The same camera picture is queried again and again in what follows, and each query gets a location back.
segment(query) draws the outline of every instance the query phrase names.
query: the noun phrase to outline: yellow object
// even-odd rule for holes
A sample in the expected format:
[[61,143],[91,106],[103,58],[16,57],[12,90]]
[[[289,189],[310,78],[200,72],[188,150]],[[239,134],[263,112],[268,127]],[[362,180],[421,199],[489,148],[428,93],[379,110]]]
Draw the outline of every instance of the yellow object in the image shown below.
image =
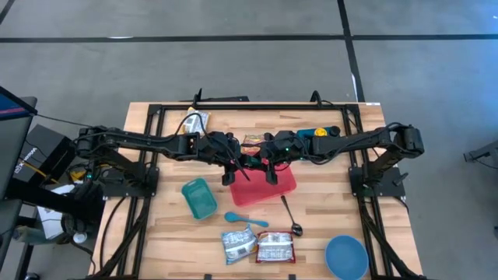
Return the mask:
[[85,175],[86,171],[73,171],[71,172],[71,178],[73,181],[76,180],[81,180],[83,178],[83,175]]
[[[21,160],[19,159],[19,161],[21,163],[23,163],[25,166],[28,166],[30,169],[34,170],[34,172],[40,174],[41,176],[47,178],[47,174],[43,173],[43,171],[37,169],[35,166],[32,166],[31,164],[29,164],[27,161],[24,161],[24,160]],[[52,182],[56,183],[56,184],[59,184],[59,182],[57,182],[55,179],[50,179]]]
[[315,136],[327,136],[327,131],[325,128],[317,128],[314,130],[314,135]]

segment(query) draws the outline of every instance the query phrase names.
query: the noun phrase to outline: wrapped snack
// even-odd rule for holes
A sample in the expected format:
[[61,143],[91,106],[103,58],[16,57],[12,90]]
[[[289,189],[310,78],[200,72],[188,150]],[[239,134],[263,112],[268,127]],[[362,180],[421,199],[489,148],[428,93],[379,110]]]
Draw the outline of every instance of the wrapped snack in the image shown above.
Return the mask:
[[[246,137],[244,138],[244,142],[243,144],[259,144],[261,142],[263,142],[265,140],[265,136],[264,135],[246,135]],[[255,155],[257,152],[259,152],[261,148],[259,147],[241,147],[240,148],[240,152],[242,152],[244,155],[249,155],[249,156],[253,156]]]
[[296,263],[293,236],[288,232],[262,232],[258,234],[256,263],[283,261]]
[[258,239],[249,224],[244,231],[222,233],[221,240],[225,248],[226,264],[233,264],[258,249]]
[[183,125],[184,133],[198,132],[201,135],[204,134],[204,131],[202,130],[201,122],[202,122],[202,125],[204,126],[204,129],[207,131],[209,113],[202,112],[200,110],[196,110],[192,107],[188,108],[187,115],[192,114],[192,113],[200,114],[202,117],[199,117],[198,115],[194,115],[194,116],[190,116],[187,120],[185,120],[184,125]]

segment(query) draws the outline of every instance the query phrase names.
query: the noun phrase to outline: blue plate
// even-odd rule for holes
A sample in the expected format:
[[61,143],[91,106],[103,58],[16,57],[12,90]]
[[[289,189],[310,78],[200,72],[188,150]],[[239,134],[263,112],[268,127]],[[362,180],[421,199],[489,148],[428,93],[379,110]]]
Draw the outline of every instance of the blue plate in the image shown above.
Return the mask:
[[325,249],[327,267],[341,280],[361,279],[368,269],[368,255],[365,247],[355,238],[336,236]]

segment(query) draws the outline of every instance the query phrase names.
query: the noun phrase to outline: red tray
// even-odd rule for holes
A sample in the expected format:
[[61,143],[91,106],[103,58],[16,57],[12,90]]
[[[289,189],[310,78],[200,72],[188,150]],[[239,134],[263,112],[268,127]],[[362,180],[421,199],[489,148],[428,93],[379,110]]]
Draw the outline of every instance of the red tray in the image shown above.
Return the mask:
[[[282,169],[286,167],[283,163],[275,168]],[[277,171],[279,183],[276,185],[266,182],[264,171],[260,170],[244,170],[251,179],[248,181],[240,172],[235,173],[235,182],[230,185],[232,192],[233,203],[237,206],[247,206],[265,199],[274,198],[283,194],[287,194],[296,188],[296,179],[292,170],[285,168],[282,171]]]

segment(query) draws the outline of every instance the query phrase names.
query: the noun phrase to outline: black box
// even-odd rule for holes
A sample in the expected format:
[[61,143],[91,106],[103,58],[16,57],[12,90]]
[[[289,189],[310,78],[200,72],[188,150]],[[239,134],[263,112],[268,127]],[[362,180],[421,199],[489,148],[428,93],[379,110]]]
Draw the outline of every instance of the black box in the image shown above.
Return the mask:
[[[69,138],[38,124],[27,135],[19,157],[58,180],[75,158],[75,149]],[[12,176],[33,187],[39,187],[46,180],[20,161]]]

